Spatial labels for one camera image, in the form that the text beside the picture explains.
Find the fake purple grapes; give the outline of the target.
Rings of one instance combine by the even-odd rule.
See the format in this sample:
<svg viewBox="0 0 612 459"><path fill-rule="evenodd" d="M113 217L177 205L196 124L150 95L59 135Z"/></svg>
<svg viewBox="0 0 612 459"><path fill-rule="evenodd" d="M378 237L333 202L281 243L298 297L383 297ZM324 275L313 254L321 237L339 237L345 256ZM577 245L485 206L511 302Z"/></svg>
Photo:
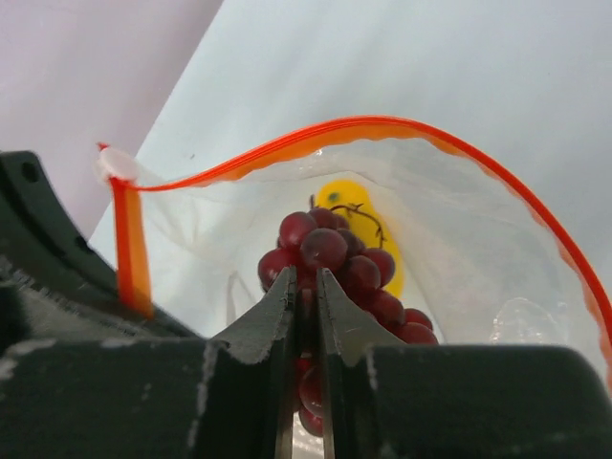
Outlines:
<svg viewBox="0 0 612 459"><path fill-rule="evenodd" d="M363 254L364 244L343 217L314 207L283 219L276 248L262 256L257 273L266 293L283 269L296 268L297 296L306 315L302 330L310 338L317 318L317 270L329 269L348 298L396 338L407 344L436 344L430 318L405 308L384 290L378 266Z"/></svg>

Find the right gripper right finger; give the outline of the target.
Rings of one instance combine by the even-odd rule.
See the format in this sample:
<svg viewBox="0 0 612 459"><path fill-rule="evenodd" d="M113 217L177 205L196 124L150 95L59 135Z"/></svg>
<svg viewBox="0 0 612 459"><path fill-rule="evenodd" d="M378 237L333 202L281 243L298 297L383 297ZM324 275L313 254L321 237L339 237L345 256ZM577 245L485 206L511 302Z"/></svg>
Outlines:
<svg viewBox="0 0 612 459"><path fill-rule="evenodd" d="M550 345L414 345L317 275L328 458L607 458L596 371Z"/></svg>

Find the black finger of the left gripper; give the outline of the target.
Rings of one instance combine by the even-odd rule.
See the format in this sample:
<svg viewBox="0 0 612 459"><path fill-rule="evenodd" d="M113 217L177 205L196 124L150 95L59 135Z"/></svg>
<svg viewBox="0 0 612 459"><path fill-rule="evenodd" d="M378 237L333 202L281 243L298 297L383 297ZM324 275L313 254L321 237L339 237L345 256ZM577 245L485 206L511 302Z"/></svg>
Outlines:
<svg viewBox="0 0 612 459"><path fill-rule="evenodd" d="M1 155L1 283L4 339L191 335L161 310L147 319L120 303L115 270L89 247L31 151Z"/></svg>

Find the clear zip top bag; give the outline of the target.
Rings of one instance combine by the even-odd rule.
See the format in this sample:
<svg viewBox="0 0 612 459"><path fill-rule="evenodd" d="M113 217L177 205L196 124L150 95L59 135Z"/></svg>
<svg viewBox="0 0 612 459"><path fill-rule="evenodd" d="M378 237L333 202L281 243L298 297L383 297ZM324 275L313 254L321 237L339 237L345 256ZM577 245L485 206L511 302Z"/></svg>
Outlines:
<svg viewBox="0 0 612 459"><path fill-rule="evenodd" d="M561 344L611 376L611 304L552 213L503 166L435 127L392 117L330 120L183 179L108 144L120 297L202 336L263 295L256 273L282 217L327 183L367 188L399 245L408 306L447 343Z"/></svg>

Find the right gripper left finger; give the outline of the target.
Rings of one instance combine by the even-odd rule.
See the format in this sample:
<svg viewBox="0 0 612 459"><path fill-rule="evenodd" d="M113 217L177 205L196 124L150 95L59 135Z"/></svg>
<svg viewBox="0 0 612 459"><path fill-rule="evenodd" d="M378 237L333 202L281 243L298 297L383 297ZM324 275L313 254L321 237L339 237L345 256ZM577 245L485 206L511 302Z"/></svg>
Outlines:
<svg viewBox="0 0 612 459"><path fill-rule="evenodd" d="M213 339L15 339L5 458L288 458L296 273Z"/></svg>

